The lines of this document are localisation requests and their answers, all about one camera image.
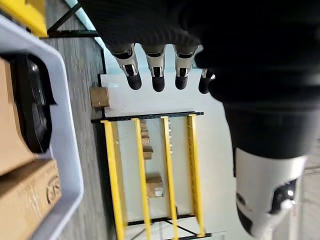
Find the black shelf beam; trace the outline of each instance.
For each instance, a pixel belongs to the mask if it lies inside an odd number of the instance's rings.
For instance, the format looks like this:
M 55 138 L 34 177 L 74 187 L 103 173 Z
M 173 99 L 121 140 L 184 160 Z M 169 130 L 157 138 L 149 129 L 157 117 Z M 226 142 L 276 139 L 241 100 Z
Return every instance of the black shelf beam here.
M 195 217 L 195 215 L 192 214 L 182 214 L 177 216 L 177 219 L 187 219 L 187 218 L 193 218 Z M 159 217 L 159 218 L 153 218 L 151 219 L 151 223 L 157 223 L 157 222 L 165 222 L 165 221 L 169 221 L 172 220 L 170 217 Z M 128 226 L 132 226 L 132 225 L 140 225 L 140 224 L 144 224 L 145 221 L 144 220 L 139 220 L 139 221 L 130 221 L 128 222 Z
M 56 31 L 62 24 L 64 24 L 73 14 L 76 13 L 81 8 L 80 4 L 77 3 L 74 5 L 69 11 L 66 12 L 58 21 L 55 22 L 49 29 L 47 30 L 47 33 Z
M 182 112 L 167 112 L 167 113 L 156 113 L 156 114 L 144 114 L 144 115 L 130 115 L 130 116 L 110 116 L 110 117 L 103 117 L 99 119 L 92 119 L 91 123 L 100 123 L 101 121 L 107 120 L 109 122 L 116 122 L 116 121 L 129 121 L 131 119 L 159 119 L 163 116 L 167 116 L 169 118 L 176 118 L 176 117 L 186 117 L 189 114 L 195 115 L 203 115 L 203 111 L 182 111 Z

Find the black frame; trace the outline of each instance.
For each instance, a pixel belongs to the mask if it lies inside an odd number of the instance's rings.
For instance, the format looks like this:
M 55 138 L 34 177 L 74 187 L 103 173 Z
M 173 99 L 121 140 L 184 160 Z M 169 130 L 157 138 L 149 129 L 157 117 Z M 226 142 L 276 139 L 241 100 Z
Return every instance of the black frame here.
M 101 121 L 117 122 L 117 121 L 129 121 L 131 119 L 160 119 L 161 117 L 176 118 L 186 117 L 190 114 L 203 115 L 203 111 L 181 111 L 181 112 L 166 112 L 166 113 L 153 113 L 153 114 L 142 114 L 142 115 L 129 115 L 129 116 L 110 116 L 102 117 L 98 119 L 92 119 L 91 123 L 100 123 Z
M 97 31 L 94 30 L 58 30 L 72 15 L 74 15 L 81 8 L 80 4 L 74 5 L 68 12 L 58 19 L 46 31 L 49 39 L 53 38 L 96 38 L 99 37 Z
M 187 218 L 193 218 L 195 217 L 195 215 L 192 214 L 182 214 L 182 215 L 177 215 L 177 219 L 187 219 Z M 170 222 L 170 220 L 172 220 L 170 217 L 159 217 L 159 218 L 152 218 L 151 219 L 151 225 L 153 225 L 154 223 L 161 223 L 161 222 L 165 222 L 168 224 L 173 224 L 172 222 Z M 132 226 L 132 225 L 141 225 L 144 224 L 145 221 L 144 220 L 139 220 L 139 221 L 130 221 L 128 222 L 128 226 Z M 204 239 L 204 238 L 209 238 L 212 236 L 211 233 L 205 233 L 204 236 L 198 236 L 197 233 L 186 229 L 182 226 L 177 225 L 177 227 L 187 233 L 190 233 L 192 235 L 190 236 L 183 236 L 183 237 L 178 237 L 179 240 L 193 240 L 193 239 Z M 138 234 L 136 234 L 133 238 L 131 238 L 130 240 L 134 240 L 135 238 L 137 238 L 139 235 L 141 235 L 146 229 L 144 228 L 142 231 L 140 231 Z

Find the robotic hand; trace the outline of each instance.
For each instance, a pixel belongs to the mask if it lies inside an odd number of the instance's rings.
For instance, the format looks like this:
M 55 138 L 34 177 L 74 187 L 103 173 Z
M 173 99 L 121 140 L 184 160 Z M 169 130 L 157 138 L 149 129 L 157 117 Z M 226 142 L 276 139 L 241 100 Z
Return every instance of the robotic hand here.
M 296 181 L 320 121 L 320 2 L 79 3 L 128 81 L 134 81 L 133 89 L 141 86 L 138 64 L 130 59 L 133 47 L 119 50 L 123 46 L 143 46 L 156 91 L 164 88 L 164 61 L 162 51 L 152 51 L 152 47 L 173 44 L 176 60 L 190 60 L 192 48 L 203 46 L 194 57 L 204 69 L 199 90 L 209 91 L 223 103 L 232 141 L 239 219 L 255 238 L 274 228 L 294 204 Z M 187 83 L 189 62 L 180 61 L 179 66 L 176 61 L 179 89 Z

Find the yellow shelving rack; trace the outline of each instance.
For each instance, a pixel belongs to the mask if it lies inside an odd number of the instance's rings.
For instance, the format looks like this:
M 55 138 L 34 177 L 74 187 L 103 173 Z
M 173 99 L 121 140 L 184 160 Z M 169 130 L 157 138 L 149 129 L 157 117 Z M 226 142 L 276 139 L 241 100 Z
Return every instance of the yellow shelving rack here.
M 47 36 L 46 0 L 0 0 L 0 9 L 38 37 Z
M 145 232 L 147 240 L 152 240 L 151 225 L 155 222 L 166 222 L 173 227 L 174 240 L 192 240 L 199 238 L 207 238 L 211 233 L 206 233 L 203 221 L 202 197 L 200 189 L 200 177 L 198 166 L 198 147 L 197 147 L 197 132 L 196 132 L 196 117 L 203 115 L 203 112 L 173 112 L 173 113 L 159 113 L 159 114 L 146 114 L 134 116 L 116 116 L 104 117 L 101 119 L 92 120 L 92 123 L 102 123 L 105 129 L 105 139 L 107 148 L 107 161 L 109 166 L 111 194 L 113 202 L 115 228 L 118 240 L 125 240 L 125 231 L 127 226 L 132 225 L 145 225 Z M 192 193 L 192 210 L 190 214 L 178 215 L 177 206 L 175 201 L 175 185 L 173 180 L 173 166 L 171 156 L 170 144 L 170 118 L 171 117 L 184 117 L 187 120 L 187 144 L 188 144 L 188 162 L 190 169 L 190 182 Z M 168 182 L 168 196 L 170 206 L 170 216 L 150 219 L 150 211 L 147 197 L 147 183 L 145 160 L 143 156 L 143 145 L 141 136 L 140 120 L 146 119 L 161 119 L 163 122 L 164 131 L 164 146 L 165 146 L 165 164 Z M 121 153 L 119 148 L 118 126 L 117 121 L 134 121 L 137 155 L 139 163 L 139 175 L 141 185 L 141 199 L 144 220 L 127 222 L 126 206 L 125 206 L 125 193 L 122 177 Z M 178 229 L 186 231 L 185 228 L 178 225 L 178 219 L 196 217 L 200 232 L 195 233 L 187 229 L 191 236 L 179 237 Z

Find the black object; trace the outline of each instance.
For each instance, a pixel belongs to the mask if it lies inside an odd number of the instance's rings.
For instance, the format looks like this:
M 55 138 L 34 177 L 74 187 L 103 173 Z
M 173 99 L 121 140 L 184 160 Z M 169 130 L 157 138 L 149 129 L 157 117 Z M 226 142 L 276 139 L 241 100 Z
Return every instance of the black object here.
M 186 88 L 188 83 L 188 76 L 175 76 L 175 87 L 179 90 Z
M 243 226 L 243 228 L 246 230 L 247 233 L 251 233 L 251 227 L 252 227 L 252 221 L 246 217 L 246 215 L 244 215 L 242 213 L 242 211 L 239 209 L 238 206 L 236 206 L 236 210 L 238 212 L 238 216 L 239 216 L 239 220 Z
M 126 76 L 126 79 L 128 80 L 130 88 L 132 88 L 133 90 L 139 90 L 141 88 L 142 82 L 139 72 L 137 73 L 137 75 Z
M 199 81 L 199 92 L 202 94 L 207 94 L 209 92 L 208 85 L 210 82 L 210 78 L 204 78 L 203 76 L 200 77 Z
M 269 211 L 270 214 L 278 214 L 281 210 L 281 203 L 284 200 L 293 201 L 295 199 L 296 182 L 297 182 L 297 179 L 286 182 L 285 184 L 281 185 L 274 191 L 272 206 L 271 206 L 271 210 Z
M 71 16 L 73 16 L 81 8 L 80 4 L 75 4 L 67 13 L 59 18 L 56 23 L 48 28 L 48 38 L 95 38 L 99 37 L 97 31 L 94 30 L 57 30 Z
M 164 76 L 153 76 L 152 86 L 156 92 L 162 92 L 165 89 L 165 77 Z
M 91 120 L 91 123 L 100 123 L 103 120 L 108 120 L 109 122 L 116 122 L 116 121 L 129 121 L 131 119 L 159 119 L 161 117 L 167 116 L 169 118 L 176 118 L 176 117 L 186 117 L 190 114 L 194 115 L 203 115 L 203 111 L 182 111 L 182 112 L 168 112 L 168 113 L 155 113 L 155 114 L 144 114 L 144 115 L 130 115 L 130 116 L 110 116 L 110 117 L 103 117 L 99 119 Z
M 195 217 L 195 215 L 193 215 L 193 214 L 182 214 L 182 215 L 177 215 L 176 219 L 187 219 L 187 218 L 193 218 L 193 217 Z M 158 218 L 150 219 L 151 223 L 165 222 L 165 221 L 169 221 L 169 220 L 171 220 L 170 217 L 158 217 Z M 140 224 L 144 224 L 144 223 L 145 223 L 144 220 L 129 221 L 128 226 L 140 225 Z
M 56 30 L 47 32 L 48 38 L 98 38 L 99 34 L 94 30 Z
M 206 69 L 205 75 L 203 75 L 204 72 L 202 71 L 200 81 L 199 81 L 199 92 L 202 94 L 207 94 L 209 92 L 209 83 L 211 82 L 214 77 L 214 70 L 213 69 Z
M 50 105 L 55 105 L 46 65 L 31 54 L 5 56 L 11 63 L 12 86 L 22 137 L 33 153 L 50 145 Z

